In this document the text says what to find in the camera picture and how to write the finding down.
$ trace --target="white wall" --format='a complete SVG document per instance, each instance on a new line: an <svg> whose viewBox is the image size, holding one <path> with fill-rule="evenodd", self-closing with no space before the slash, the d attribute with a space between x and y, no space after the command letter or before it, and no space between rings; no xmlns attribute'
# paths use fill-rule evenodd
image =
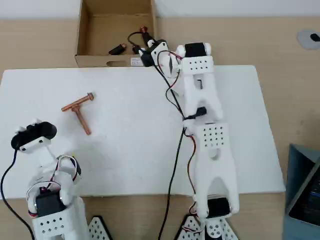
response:
<svg viewBox="0 0 320 240"><path fill-rule="evenodd" d="M162 17L320 15L320 0L155 1ZM75 18L79 5L80 0L0 0L0 18Z"/></svg>

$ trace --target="round gray object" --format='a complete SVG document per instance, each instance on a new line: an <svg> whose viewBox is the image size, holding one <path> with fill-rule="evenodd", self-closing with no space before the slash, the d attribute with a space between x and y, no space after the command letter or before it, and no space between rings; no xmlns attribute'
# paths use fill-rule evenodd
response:
<svg viewBox="0 0 320 240"><path fill-rule="evenodd" d="M304 29L298 32L296 39L304 49L316 50L320 48L320 41L314 41L311 39L312 34L317 34L320 37L320 32Z"/></svg>

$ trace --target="cardboard box handle hole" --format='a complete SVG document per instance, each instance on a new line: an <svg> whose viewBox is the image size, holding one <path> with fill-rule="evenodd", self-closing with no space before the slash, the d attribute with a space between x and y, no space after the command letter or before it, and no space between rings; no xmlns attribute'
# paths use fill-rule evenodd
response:
<svg viewBox="0 0 320 240"><path fill-rule="evenodd" d="M128 67L128 63L126 61L107 61L106 65L108 67Z"/></svg>

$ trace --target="black cable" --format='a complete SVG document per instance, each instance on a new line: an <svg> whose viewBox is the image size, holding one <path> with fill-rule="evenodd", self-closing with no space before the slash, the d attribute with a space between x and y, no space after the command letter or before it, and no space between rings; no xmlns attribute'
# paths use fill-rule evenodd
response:
<svg viewBox="0 0 320 240"><path fill-rule="evenodd" d="M29 230L30 235L31 235L31 239L35 240L35 236L34 233L32 232L32 229L30 227L30 225L22 218L18 215L18 213L15 212L15 210L10 206L10 204L7 202L5 195L4 195L4 180L5 177L7 175L7 173L10 171L10 169L15 165L16 163L16 158L17 158L17 152L18 150L14 151L14 155L13 155L13 162L12 164L8 167L8 169L4 172L2 178L1 178L1 183L0 183L0 192L1 192L1 197L2 200L4 202L4 204L7 206L7 208L26 226L26 228Z"/></svg>
<svg viewBox="0 0 320 240"><path fill-rule="evenodd" d="M163 73L157 68L156 65L154 65L154 68L157 70L157 72L158 72L158 73L161 75L161 77L164 79L165 83L168 85L168 88L170 88L170 87L171 87L171 86L170 86L170 83L168 82L168 80L167 80L167 78L165 77L165 75L163 75ZM171 91L172 96L173 96L173 99L174 99L174 101L175 101L175 103L176 103L176 105L175 105L174 103L173 103L173 105L175 105L175 107L176 107L176 108L178 109L178 111L181 113L182 117L185 118L184 113L182 112L181 106L180 106L180 104L179 104L179 102L178 102L178 100L177 100L177 97L176 97L174 91L173 91L172 89L170 89L170 91Z"/></svg>
<svg viewBox="0 0 320 240"><path fill-rule="evenodd" d="M170 183L169 183L168 195L167 195L167 199L166 199L166 209L165 209L164 219L163 219L163 222L162 222L162 225L161 225L161 228L160 228L160 232L159 232L159 235L158 235L158 240L161 239L161 236L162 236L162 233L164 231L165 224L166 224L166 221L167 221L168 213L169 213L171 187L172 187L172 183L174 181L174 177L175 177L175 174L176 174L180 147L181 147L182 138L184 137L185 131L186 131L186 129L183 127L181 135L180 135L179 144L178 144L178 147L176 149L175 162L174 162L174 167L173 167L171 180L170 180Z"/></svg>
<svg viewBox="0 0 320 240"><path fill-rule="evenodd" d="M178 72L178 75L176 76L174 82L177 82L177 80L178 80L178 78L179 78L179 75L180 75L180 71ZM171 103L171 104L179 111L180 114L182 114L182 111L178 108L178 106L175 105L175 104L168 98L168 92L169 92L170 89L171 89L171 87L168 87L167 90L165 91L165 98L168 100L169 103Z"/></svg>
<svg viewBox="0 0 320 240"><path fill-rule="evenodd" d="M144 33L144 32L141 32L141 31L135 31L135 32L131 33L131 34L128 36L128 38L127 38L128 42L131 43L133 46L138 47L138 48L141 50L140 46L139 46L138 44L135 44L133 41L131 41L130 38L131 38L133 35L143 34L143 33ZM155 43L157 42L151 35L150 35L150 38L151 38Z"/></svg>

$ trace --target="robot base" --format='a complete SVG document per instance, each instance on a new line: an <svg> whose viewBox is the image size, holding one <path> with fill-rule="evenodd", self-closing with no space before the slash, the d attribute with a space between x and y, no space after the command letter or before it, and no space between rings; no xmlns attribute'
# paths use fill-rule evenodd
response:
<svg viewBox="0 0 320 240"><path fill-rule="evenodd" d="M174 240L238 240L224 217L207 219L205 229L201 233L186 231L182 227L199 231L200 226L193 215L187 214Z"/></svg>

